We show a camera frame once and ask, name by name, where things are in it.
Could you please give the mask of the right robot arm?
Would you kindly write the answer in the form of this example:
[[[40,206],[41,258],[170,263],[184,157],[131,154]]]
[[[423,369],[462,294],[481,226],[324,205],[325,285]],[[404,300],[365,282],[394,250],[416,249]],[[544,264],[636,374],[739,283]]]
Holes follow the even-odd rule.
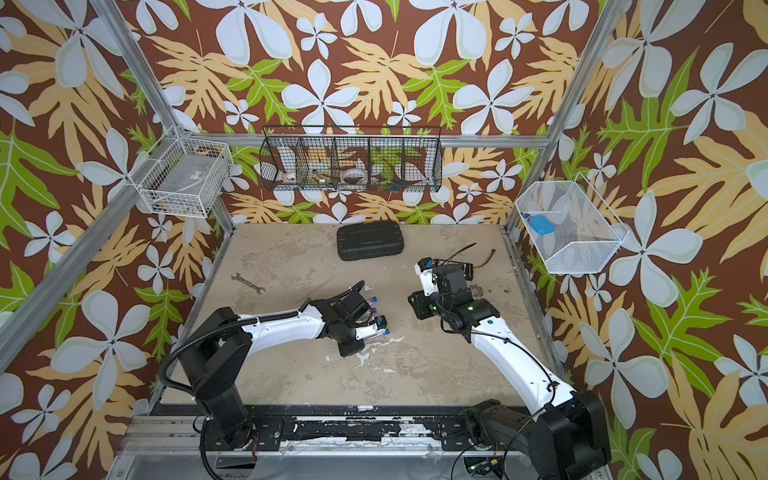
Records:
[[[473,265],[425,257],[415,272],[422,288],[408,302],[416,317],[438,317],[444,332],[483,353],[528,410],[522,414],[496,400],[467,409],[470,447],[521,452],[541,479],[582,479],[606,466],[611,449],[603,404],[559,378],[513,334],[495,306],[474,298]]]

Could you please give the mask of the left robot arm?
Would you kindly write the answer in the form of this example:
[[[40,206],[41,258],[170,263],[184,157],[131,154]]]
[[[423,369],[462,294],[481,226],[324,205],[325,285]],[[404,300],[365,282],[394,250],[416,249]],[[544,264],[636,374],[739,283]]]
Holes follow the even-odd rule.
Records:
[[[331,339],[341,357],[353,356],[365,341],[388,333],[387,319],[378,315],[361,290],[363,281],[340,294],[306,299],[299,307],[269,314],[237,314],[230,307],[215,310],[158,370],[167,388],[190,395],[219,440],[239,449],[256,440],[257,427],[236,387],[248,356],[304,340]]]

